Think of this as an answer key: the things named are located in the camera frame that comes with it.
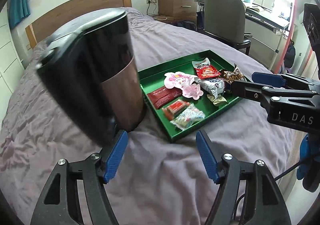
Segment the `right blue gloved hand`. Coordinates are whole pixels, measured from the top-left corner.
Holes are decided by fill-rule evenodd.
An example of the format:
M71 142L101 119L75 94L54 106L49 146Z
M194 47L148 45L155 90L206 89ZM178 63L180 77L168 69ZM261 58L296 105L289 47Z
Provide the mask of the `right blue gloved hand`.
M297 179L303 181L303 188L315 192L319 186L319 139L307 134L299 149Z

